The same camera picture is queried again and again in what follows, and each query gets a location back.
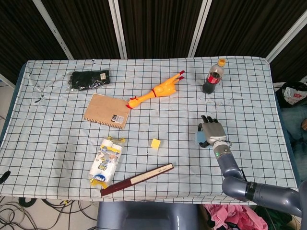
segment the black curtain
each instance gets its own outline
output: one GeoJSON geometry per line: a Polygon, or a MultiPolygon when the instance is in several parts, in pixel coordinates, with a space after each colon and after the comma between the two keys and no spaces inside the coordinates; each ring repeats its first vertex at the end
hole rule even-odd
{"type": "Polygon", "coordinates": [[[188,56],[201,0],[119,0],[128,58],[188,56]]]}
{"type": "Polygon", "coordinates": [[[213,0],[195,56],[265,58],[306,9],[306,0],[213,0]]]}
{"type": "Polygon", "coordinates": [[[42,0],[75,59],[120,58],[107,0],[42,0]]]}
{"type": "Polygon", "coordinates": [[[274,82],[299,81],[307,76],[307,26],[271,62],[274,82]]]}
{"type": "Polygon", "coordinates": [[[16,83],[33,59],[67,57],[31,0],[0,0],[0,74],[16,83]]]}

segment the sponge cube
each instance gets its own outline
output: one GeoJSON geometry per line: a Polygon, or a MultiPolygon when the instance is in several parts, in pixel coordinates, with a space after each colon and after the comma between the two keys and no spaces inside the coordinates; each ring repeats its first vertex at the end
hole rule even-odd
{"type": "Polygon", "coordinates": [[[153,139],[151,147],[155,149],[159,148],[160,142],[158,139],[153,139]]]}

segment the brown cardboard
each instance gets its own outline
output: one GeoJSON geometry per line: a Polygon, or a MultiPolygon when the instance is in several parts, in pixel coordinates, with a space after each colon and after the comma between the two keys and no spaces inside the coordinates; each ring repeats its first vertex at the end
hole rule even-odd
{"type": "Polygon", "coordinates": [[[128,101],[94,93],[84,119],[123,129],[130,112],[127,104],[128,101]]]}

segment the rubber chicken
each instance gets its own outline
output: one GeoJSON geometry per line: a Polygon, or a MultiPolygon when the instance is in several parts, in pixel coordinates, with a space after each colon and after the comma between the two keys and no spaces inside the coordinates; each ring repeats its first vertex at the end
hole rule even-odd
{"type": "Polygon", "coordinates": [[[176,74],[175,76],[167,79],[162,84],[154,87],[148,94],[141,96],[141,97],[134,97],[130,98],[130,101],[128,102],[128,105],[126,105],[129,109],[133,109],[137,107],[141,102],[153,98],[153,97],[162,97],[162,96],[168,96],[172,93],[176,92],[175,84],[180,81],[181,79],[184,79],[184,77],[180,76],[184,73],[184,70],[180,73],[176,74]]]}

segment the gray robot arm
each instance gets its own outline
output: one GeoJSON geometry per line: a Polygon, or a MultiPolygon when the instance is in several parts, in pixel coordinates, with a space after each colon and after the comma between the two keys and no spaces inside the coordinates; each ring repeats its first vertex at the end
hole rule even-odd
{"type": "Polygon", "coordinates": [[[223,192],[241,201],[250,200],[260,206],[302,217],[301,230],[307,230],[307,181],[301,184],[299,192],[280,186],[247,182],[225,142],[226,134],[222,125],[211,117],[202,118],[204,123],[199,127],[204,131],[206,142],[200,143],[200,146],[213,145],[214,154],[225,177],[223,192]]]}

